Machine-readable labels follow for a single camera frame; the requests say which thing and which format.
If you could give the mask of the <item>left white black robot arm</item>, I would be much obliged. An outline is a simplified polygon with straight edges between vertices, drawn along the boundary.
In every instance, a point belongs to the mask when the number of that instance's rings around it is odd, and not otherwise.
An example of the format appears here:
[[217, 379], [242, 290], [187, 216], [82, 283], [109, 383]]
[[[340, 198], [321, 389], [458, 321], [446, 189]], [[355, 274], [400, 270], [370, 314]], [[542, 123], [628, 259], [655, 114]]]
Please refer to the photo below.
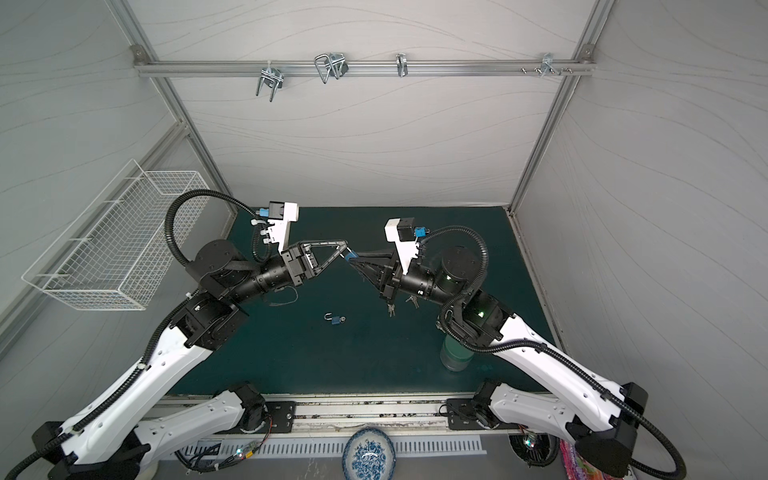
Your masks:
[[[188, 259], [176, 239], [179, 211], [198, 197], [218, 198], [247, 213], [256, 231], [278, 246], [268, 258], [245, 257], [230, 241], [215, 240]], [[250, 384], [229, 389], [205, 404], [156, 421], [145, 414], [183, 376], [230, 340], [247, 321], [246, 301], [285, 287], [298, 287], [324, 270], [313, 243], [289, 244], [289, 230], [299, 217], [292, 202], [272, 202], [254, 210], [230, 195], [197, 189], [169, 206], [164, 237], [175, 260], [198, 285], [159, 323], [140, 358], [95, 401], [63, 422], [47, 422], [35, 431], [35, 450], [15, 465], [7, 478], [18, 478], [44, 459], [51, 479], [136, 479], [159, 458], [194, 440], [232, 428], [261, 425], [263, 402]]]

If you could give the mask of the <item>blue padlock left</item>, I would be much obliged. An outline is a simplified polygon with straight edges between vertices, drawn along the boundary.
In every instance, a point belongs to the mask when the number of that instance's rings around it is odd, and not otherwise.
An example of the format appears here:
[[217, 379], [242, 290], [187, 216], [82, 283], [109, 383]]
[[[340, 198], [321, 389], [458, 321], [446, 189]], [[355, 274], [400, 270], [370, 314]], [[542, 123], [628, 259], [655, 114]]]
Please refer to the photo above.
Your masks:
[[331, 312], [327, 312], [324, 315], [324, 320], [329, 322], [331, 325], [341, 325], [346, 322], [346, 317], [342, 315], [334, 315]]

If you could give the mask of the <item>green table mat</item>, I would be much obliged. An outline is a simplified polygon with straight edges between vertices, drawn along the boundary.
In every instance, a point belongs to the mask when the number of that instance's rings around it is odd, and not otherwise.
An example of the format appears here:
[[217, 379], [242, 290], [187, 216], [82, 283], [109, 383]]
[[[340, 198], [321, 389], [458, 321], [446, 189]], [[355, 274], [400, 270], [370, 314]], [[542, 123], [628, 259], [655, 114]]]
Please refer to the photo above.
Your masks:
[[[487, 243], [490, 266], [483, 288], [551, 336], [538, 296], [500, 207], [384, 208], [302, 207], [292, 241], [345, 240], [356, 251], [383, 250], [392, 218], [413, 217], [435, 230], [463, 225]], [[515, 366], [479, 355], [461, 372], [440, 360], [444, 341], [436, 328], [438, 306], [419, 309], [400, 296], [389, 317], [377, 290], [345, 261], [334, 261], [305, 285], [249, 301], [247, 322], [175, 386], [179, 395], [216, 394], [249, 382], [264, 394], [361, 394], [471, 392], [487, 380], [534, 392], [537, 383]], [[331, 325], [324, 315], [346, 317]]]

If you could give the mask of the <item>green lidded jar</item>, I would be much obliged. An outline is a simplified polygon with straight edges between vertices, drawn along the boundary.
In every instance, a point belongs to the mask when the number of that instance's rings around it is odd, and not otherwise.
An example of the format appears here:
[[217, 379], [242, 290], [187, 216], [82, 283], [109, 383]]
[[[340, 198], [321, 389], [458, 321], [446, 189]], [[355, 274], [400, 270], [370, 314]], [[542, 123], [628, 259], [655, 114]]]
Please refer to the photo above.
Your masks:
[[440, 351], [443, 366], [452, 372], [464, 371], [471, 363], [475, 353], [462, 346], [450, 335], [446, 335]]

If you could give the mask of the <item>metal U-bolt clamp left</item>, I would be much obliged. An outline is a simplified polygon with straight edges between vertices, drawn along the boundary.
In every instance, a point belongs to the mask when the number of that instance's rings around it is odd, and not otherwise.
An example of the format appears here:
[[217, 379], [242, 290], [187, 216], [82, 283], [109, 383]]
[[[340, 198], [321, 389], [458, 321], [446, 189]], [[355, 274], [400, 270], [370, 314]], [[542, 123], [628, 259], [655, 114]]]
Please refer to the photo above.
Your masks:
[[258, 78], [255, 94], [259, 96], [263, 91], [269, 91], [269, 101], [273, 102], [278, 90], [283, 87], [283, 73], [271, 66], [261, 69]]

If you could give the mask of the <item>metal u-bolt clamp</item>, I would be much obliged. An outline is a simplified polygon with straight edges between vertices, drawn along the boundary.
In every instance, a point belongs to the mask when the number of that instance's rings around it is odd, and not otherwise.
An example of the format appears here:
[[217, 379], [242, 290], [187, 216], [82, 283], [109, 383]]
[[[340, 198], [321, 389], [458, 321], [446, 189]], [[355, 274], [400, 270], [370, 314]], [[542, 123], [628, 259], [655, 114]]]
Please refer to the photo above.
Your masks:
[[349, 65], [343, 53], [322, 53], [314, 58], [314, 66], [323, 84], [333, 78], [339, 80], [349, 71]]
[[273, 102], [278, 90], [283, 87], [283, 73], [271, 66], [261, 69], [258, 78], [255, 94], [259, 96], [263, 91], [269, 91], [269, 101]]

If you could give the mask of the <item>metal U-bolt clamp middle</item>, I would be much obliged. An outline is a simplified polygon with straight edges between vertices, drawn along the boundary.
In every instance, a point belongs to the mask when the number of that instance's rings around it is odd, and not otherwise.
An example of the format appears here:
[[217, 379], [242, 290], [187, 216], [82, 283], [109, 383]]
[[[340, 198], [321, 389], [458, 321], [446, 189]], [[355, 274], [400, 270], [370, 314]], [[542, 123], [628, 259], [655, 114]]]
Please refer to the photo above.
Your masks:
[[349, 71], [349, 65], [343, 53], [322, 53], [314, 58], [314, 66], [323, 84], [333, 78], [339, 80]]

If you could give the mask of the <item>pink Fox's candy bag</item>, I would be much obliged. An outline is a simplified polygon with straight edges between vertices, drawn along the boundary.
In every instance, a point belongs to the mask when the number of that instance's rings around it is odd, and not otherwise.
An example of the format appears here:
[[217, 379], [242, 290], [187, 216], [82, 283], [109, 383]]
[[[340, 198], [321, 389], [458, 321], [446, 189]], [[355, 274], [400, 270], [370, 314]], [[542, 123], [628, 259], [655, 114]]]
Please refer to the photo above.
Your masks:
[[570, 480], [619, 480], [608, 475], [584, 460], [570, 443], [561, 440], [560, 452], [567, 478]]

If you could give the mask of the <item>metal bolt clamp right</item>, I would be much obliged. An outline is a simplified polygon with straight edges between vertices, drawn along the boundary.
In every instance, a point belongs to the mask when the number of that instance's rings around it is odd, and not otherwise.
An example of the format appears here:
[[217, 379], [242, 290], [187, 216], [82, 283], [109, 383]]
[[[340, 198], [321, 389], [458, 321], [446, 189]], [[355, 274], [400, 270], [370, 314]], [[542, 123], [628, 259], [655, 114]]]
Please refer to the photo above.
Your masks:
[[569, 61], [555, 59], [550, 53], [545, 54], [537, 63], [522, 66], [520, 72], [526, 76], [570, 76], [573, 68]]

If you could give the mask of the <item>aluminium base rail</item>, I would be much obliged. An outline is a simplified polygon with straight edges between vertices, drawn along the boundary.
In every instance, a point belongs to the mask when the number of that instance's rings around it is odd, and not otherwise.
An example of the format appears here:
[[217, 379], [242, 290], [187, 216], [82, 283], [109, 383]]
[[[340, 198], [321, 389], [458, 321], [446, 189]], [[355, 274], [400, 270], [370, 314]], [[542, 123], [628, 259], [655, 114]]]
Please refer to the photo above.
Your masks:
[[[289, 395], [266, 394], [266, 401], [294, 401], [296, 414], [290, 433], [332, 435], [352, 432], [365, 426], [381, 428], [396, 435], [481, 433], [548, 433], [564, 439], [565, 424], [577, 414], [551, 394], [504, 390], [488, 399], [473, 399], [470, 392], [432, 394]], [[438, 411], [449, 398], [468, 398], [489, 406], [500, 420], [494, 430], [450, 430], [447, 418]]]

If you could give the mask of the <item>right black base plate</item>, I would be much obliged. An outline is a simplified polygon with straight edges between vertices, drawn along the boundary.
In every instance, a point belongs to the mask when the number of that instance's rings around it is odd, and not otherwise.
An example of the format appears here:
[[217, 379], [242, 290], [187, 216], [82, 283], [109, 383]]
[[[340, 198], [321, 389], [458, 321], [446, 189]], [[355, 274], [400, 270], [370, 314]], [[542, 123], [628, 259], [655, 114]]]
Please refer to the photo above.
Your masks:
[[487, 404], [468, 398], [449, 398], [438, 413], [447, 418], [450, 430], [494, 430], [500, 425]]

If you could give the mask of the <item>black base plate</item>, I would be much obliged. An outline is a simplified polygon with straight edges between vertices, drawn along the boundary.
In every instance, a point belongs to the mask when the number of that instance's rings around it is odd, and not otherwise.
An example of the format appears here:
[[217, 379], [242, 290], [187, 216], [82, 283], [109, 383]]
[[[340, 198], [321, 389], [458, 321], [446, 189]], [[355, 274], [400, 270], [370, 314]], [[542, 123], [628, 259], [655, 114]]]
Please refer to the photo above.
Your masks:
[[290, 433], [296, 414], [294, 401], [266, 401], [247, 410], [236, 427], [238, 433]]
[[468, 398], [449, 398], [438, 413], [447, 418], [450, 430], [494, 430], [500, 425], [487, 404]]

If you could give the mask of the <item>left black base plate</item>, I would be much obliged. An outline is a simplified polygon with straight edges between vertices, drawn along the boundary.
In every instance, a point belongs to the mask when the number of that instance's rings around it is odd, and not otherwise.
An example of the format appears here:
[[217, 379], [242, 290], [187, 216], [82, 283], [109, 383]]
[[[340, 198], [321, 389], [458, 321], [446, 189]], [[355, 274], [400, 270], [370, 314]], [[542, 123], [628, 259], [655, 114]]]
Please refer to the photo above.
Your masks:
[[294, 401], [266, 401], [247, 410], [236, 427], [238, 433], [290, 433], [296, 414]]

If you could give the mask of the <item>aluminium crossbar rail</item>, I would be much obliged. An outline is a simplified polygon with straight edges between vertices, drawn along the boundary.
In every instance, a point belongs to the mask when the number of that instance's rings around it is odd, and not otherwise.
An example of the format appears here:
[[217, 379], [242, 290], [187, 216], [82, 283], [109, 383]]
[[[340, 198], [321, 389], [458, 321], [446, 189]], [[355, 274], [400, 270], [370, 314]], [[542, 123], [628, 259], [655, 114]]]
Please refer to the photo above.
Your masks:
[[[537, 63], [534, 60], [416, 60], [407, 58], [406, 77], [501, 77], [526, 76], [522, 66]], [[570, 61], [573, 74], [585, 76], [596, 69], [594, 62]], [[399, 78], [395, 58], [385, 60], [347, 60], [347, 76], [369, 78]], [[135, 70], [145, 78], [232, 78], [260, 76], [262, 68], [279, 69], [286, 78], [317, 78], [312, 60], [292, 61], [157, 61], [137, 65]]]

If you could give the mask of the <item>small metal bracket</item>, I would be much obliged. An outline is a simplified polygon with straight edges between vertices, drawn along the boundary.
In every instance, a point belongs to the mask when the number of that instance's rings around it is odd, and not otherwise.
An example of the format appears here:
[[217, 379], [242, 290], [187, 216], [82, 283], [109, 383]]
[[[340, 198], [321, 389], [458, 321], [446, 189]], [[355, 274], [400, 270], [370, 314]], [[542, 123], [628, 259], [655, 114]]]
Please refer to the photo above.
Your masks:
[[397, 53], [395, 60], [398, 77], [405, 78], [408, 75], [408, 63], [406, 55], [404, 53]]

